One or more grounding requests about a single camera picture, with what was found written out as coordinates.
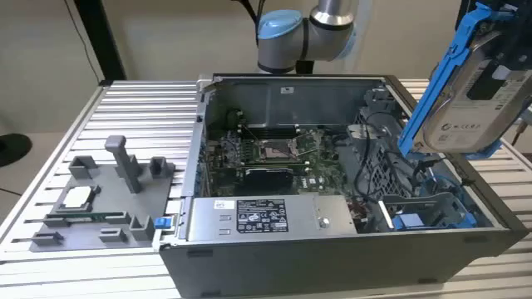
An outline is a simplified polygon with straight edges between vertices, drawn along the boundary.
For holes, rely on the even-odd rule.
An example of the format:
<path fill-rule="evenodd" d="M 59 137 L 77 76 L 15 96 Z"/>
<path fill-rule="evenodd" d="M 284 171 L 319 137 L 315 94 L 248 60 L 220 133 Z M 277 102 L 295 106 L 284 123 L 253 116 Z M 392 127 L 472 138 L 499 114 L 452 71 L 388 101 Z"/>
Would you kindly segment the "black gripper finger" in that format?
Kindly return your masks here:
<path fill-rule="evenodd" d="M 507 67 L 493 59 L 484 68 L 467 96 L 471 100 L 491 100 L 507 80 Z"/>

